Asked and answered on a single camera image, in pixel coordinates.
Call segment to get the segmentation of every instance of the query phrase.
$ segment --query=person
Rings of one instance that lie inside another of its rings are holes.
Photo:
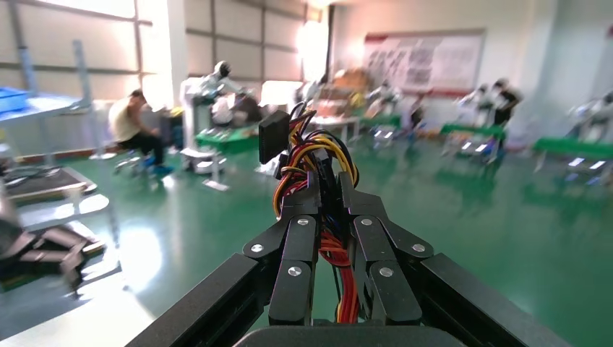
[[[511,90],[509,81],[506,79],[497,80],[492,86],[492,90],[498,93],[499,101],[494,113],[494,125],[503,127],[511,120],[513,111],[522,98],[519,93]]]
[[[156,174],[166,175],[172,172],[172,168],[164,165],[164,145],[158,130],[147,128],[140,120],[145,105],[147,100],[140,89],[116,101],[108,112],[111,134],[121,148],[140,150],[143,155],[153,151],[153,157],[148,158],[145,165],[153,166]]]
[[[400,118],[401,135],[408,135],[410,140],[415,138],[415,129],[424,120],[424,101],[428,92],[419,91],[411,107]]]

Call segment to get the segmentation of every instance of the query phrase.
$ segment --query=wire bundle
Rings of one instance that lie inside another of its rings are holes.
[[[299,116],[290,122],[288,163],[280,170],[281,180],[273,195],[273,209],[277,217],[281,212],[281,198],[305,189],[307,171],[317,170],[316,161],[312,155],[315,150],[324,149],[330,156],[337,158],[340,169],[349,172],[353,185],[357,186],[359,183],[359,171],[351,160],[349,150],[336,136],[327,130],[316,130],[306,136],[306,139],[303,138],[309,122],[317,114],[315,110],[305,113],[303,105],[304,103],[299,103],[291,112],[293,116],[297,110],[301,109]]]
[[[280,216],[281,199],[306,189],[307,172],[317,172],[317,161],[312,153],[315,150],[326,150],[330,157],[338,160],[340,169],[348,172],[353,186],[356,187],[359,183],[359,171],[351,160],[347,147],[336,136],[326,130],[316,130],[304,138],[304,131],[317,112],[305,112],[304,103],[299,103],[291,112],[292,118],[296,113],[298,113],[297,117],[290,122],[288,162],[280,170],[281,180],[273,195],[273,209],[278,217]],[[333,266],[339,301],[335,313],[336,322],[356,323],[359,311],[358,289],[353,279],[347,250],[343,248],[343,243],[339,239],[340,226],[329,215],[326,216],[323,225],[319,253]],[[340,273],[343,293],[338,283],[337,269]]]

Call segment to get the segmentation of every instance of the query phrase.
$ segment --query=poster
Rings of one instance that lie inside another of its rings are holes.
[[[483,40],[483,30],[368,34],[364,66],[377,85],[466,94],[476,86]]]

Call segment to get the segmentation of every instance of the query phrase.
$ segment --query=white robot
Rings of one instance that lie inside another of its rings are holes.
[[[373,90],[366,97],[367,100],[373,100],[367,113],[376,116],[378,113],[390,115],[394,112],[396,105],[402,98],[402,93],[398,88],[391,87],[388,81],[383,81],[381,87]]]
[[[479,89],[456,101],[458,108],[456,122],[476,127],[485,127],[492,123],[493,100],[488,89],[487,85],[482,85]]]
[[[613,91],[602,99],[592,100],[570,111],[575,126],[567,137],[582,142],[601,142],[609,134],[613,118]]]
[[[213,122],[227,124],[232,121],[231,112],[219,112],[212,115],[211,108],[222,93],[238,95],[249,92],[230,80],[230,64],[220,61],[215,65],[215,71],[206,77],[188,78],[181,84],[181,106],[184,109],[184,149],[181,151],[183,167],[193,169],[197,174],[213,174],[213,181],[226,161],[219,153],[208,147],[198,147],[195,137],[201,132],[215,134]]]

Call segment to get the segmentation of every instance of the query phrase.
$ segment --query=sitting man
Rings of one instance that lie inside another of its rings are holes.
[[[157,129],[148,129],[140,121],[140,112],[147,104],[142,90],[135,90],[128,98],[118,100],[108,112],[108,123],[111,134],[117,145],[127,150],[140,150],[143,155],[153,151],[153,157],[145,164],[153,165],[154,172],[159,175],[167,175],[172,168],[164,166],[164,145],[158,136]]]

